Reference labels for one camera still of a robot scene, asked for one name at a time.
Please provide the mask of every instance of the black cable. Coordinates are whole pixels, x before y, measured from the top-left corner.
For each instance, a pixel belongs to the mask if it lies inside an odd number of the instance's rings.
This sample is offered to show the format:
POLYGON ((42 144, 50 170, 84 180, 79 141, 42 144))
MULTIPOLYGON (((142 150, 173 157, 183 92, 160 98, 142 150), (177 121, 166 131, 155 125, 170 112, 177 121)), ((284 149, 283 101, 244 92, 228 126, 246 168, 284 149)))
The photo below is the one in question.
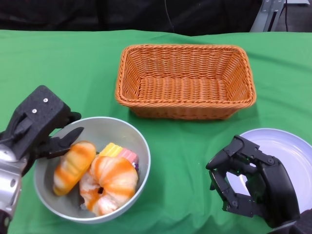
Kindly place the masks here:
POLYGON ((288 25, 287 25, 287 0, 285 1, 285 25, 286 25, 286 32, 288 32, 288 25))
POLYGON ((6 143, 8 141, 16 140, 17 138, 22 137, 32 126, 32 121, 28 118, 24 118, 19 124, 14 124, 15 131, 13 135, 7 139, 0 140, 0 144, 6 143))
POLYGON ((281 15, 283 14, 284 9, 285 9, 285 4, 283 5, 283 8, 282 8, 281 14, 279 15, 280 17, 281 17, 281 15))
POLYGON ((169 23, 170 23, 170 25, 171 25, 171 27, 172 27, 172 32, 173 32, 173 33, 175 33, 174 26, 173 26, 173 24, 171 23, 171 19, 170 19, 169 14, 168 14, 168 10, 167 10, 167 2, 166 2, 166 0, 165 0, 165 9, 166 9, 166 14, 167 14, 167 17, 168 17, 169 23))

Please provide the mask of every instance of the bowl rim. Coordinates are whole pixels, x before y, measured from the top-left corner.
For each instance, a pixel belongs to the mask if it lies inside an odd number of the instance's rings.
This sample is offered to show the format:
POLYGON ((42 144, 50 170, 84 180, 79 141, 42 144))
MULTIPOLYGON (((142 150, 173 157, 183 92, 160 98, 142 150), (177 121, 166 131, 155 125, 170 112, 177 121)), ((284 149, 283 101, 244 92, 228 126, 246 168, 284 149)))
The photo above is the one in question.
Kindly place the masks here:
POLYGON ((56 215, 62 217, 62 218, 65 218, 65 219, 68 219, 68 220, 71 220, 71 221, 76 221, 76 222, 88 222, 88 221, 96 221, 96 220, 101 220, 101 219, 104 219, 106 217, 109 217, 111 215, 114 215, 114 214, 117 214, 119 213, 122 208, 125 208, 127 207, 129 204, 131 204, 133 202, 133 200, 136 199, 136 197, 142 192, 145 184, 146 184, 146 181, 148 179, 148 176, 150 174, 150 169, 151 169, 151 153, 150 153, 150 148, 148 147, 148 144, 144 138, 144 136, 141 134, 141 132, 136 129, 133 125, 131 125, 130 123, 124 121, 124 120, 121 120, 121 119, 118 119, 118 118, 113 118, 113 117, 88 117, 88 118, 82 118, 80 120, 77 120, 75 122, 72 122, 71 124, 69 125, 72 125, 72 124, 76 124, 78 122, 81 122, 81 121, 84 121, 84 120, 89 120, 89 119, 95 119, 95 118, 104 118, 104 119, 111 119, 111 120, 116 120, 116 121, 119 121, 121 123, 124 123, 124 124, 127 124, 129 125, 130 127, 132 127, 140 136, 141 138, 143 139, 144 143, 145 143, 145 146, 147 148, 147 152, 148 152, 148 160, 149 160, 149 163, 147 165, 147 171, 146 171, 146 176, 140 186, 140 188, 138 189, 138 191, 136 192, 136 194, 127 202, 125 203, 123 206, 119 207, 117 210, 109 213, 109 214, 106 214, 106 215, 102 215, 102 216, 99 216, 99 217, 93 217, 93 218, 75 218, 75 217, 71 217, 71 216, 67 216, 65 214, 62 214, 56 210, 54 210, 50 205, 47 204, 47 202, 45 202, 45 200, 42 198, 41 194, 39 193, 39 190, 37 188, 37 184, 36 184, 36 174, 37 174, 37 163, 35 165, 35 173, 34 173, 34 185, 35 185, 35 189, 36 189, 36 193, 37 193, 37 196, 39 197, 39 199, 41 200, 41 202, 45 205, 46 208, 48 208, 50 211, 52 211, 53 213, 55 213, 56 215))

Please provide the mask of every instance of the black backdrop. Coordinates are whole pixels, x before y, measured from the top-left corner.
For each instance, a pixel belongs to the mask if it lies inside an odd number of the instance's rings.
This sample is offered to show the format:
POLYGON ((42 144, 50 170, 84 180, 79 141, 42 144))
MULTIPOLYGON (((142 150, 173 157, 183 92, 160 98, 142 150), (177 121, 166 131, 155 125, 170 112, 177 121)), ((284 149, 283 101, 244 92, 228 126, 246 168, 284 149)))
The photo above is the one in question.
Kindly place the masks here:
POLYGON ((189 36, 248 32, 261 3, 262 0, 0 0, 0 29, 137 29, 189 36))

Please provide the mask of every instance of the green table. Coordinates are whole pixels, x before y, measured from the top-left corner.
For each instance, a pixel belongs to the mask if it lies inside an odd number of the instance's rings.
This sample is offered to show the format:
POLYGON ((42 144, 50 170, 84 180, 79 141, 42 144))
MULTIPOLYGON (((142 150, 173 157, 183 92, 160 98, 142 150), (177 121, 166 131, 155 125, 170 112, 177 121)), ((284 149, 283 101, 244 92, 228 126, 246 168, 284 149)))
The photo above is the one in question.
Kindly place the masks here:
POLYGON ((0 129, 38 85, 45 84, 82 117, 110 116, 142 132, 152 166, 136 204, 115 220, 82 225, 50 212, 36 195, 32 169, 11 223, 11 234, 262 234, 260 218, 221 210, 209 191, 206 163, 235 134, 277 128, 312 143, 312 34, 258 33, 185 37, 140 31, 0 31, 0 129), (227 121, 140 119, 114 98, 124 47, 140 43, 235 44, 250 58, 257 102, 227 121))

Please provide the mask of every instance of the metal stand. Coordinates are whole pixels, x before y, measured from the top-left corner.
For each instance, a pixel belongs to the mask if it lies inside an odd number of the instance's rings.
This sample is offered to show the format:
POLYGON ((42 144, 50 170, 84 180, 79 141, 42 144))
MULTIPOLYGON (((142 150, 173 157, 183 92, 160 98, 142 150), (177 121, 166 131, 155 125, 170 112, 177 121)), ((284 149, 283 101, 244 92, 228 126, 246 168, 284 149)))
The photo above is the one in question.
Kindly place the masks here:
POLYGON ((263 0, 250 32, 275 31, 284 0, 263 0))

